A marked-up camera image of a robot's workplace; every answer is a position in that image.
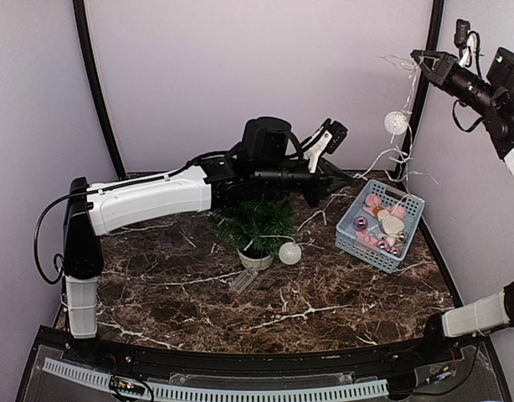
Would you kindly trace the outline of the pink bow ornament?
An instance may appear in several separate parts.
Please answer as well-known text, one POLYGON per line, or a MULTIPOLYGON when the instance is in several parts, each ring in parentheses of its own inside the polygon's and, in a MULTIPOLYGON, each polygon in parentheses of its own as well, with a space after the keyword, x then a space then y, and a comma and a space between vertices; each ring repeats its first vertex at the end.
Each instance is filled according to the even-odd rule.
POLYGON ((382 207, 382 200, 374 193, 369 193, 364 201, 363 209, 370 214, 377 214, 382 207))

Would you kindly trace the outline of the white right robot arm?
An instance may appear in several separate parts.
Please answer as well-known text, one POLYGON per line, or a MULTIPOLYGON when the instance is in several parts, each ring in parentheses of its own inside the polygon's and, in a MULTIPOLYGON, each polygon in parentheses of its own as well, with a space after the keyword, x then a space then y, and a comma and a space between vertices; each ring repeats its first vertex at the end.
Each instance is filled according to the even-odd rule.
POLYGON ((432 85, 415 165, 436 181, 410 185, 465 296, 417 343, 417 357, 434 363, 450 338, 514 327, 514 54, 498 49, 486 78, 447 52, 411 55, 432 85))

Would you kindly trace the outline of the blue plastic basket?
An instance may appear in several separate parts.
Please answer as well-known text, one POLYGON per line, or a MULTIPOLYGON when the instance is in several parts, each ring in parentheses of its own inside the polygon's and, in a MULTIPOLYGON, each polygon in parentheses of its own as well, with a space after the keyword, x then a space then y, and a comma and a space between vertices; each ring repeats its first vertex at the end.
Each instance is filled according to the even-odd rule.
POLYGON ((335 245, 391 274, 404 260, 425 201, 371 179, 336 226, 335 245))

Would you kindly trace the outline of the white tree pot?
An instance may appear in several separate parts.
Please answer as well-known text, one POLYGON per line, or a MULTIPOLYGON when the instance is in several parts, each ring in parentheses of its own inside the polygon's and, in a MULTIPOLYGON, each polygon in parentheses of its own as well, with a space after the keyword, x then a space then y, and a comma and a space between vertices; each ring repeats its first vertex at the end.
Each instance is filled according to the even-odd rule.
POLYGON ((274 256, 258 253, 252 249, 237 250, 240 262, 244 268, 264 271, 271 267, 274 256))

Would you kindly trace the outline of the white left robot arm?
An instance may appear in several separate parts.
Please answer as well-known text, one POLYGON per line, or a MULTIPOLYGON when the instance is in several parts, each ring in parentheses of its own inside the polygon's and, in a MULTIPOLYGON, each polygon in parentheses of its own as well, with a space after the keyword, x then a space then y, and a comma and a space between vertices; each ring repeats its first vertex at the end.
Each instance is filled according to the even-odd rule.
POLYGON ((335 183, 352 179, 324 156, 347 137, 339 121, 326 119, 299 141, 289 122, 261 116, 245 123, 240 142, 228 151, 199 155, 166 173, 117 183, 88 183, 76 178, 69 192, 63 225, 64 251, 54 258, 65 285, 74 350, 89 365, 107 358, 97 335, 97 283, 104 267, 100 237, 129 224, 172 214, 233 207, 246 201, 300 193, 316 207, 335 183))

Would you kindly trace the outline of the small green christmas tree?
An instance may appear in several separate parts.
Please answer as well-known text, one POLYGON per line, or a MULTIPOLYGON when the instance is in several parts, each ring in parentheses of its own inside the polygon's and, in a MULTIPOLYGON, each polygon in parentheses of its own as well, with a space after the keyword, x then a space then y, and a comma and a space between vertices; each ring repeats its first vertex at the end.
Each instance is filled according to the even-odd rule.
POLYGON ((217 238, 249 258, 276 255, 292 240, 295 210, 288 197, 242 202, 211 214, 217 238))

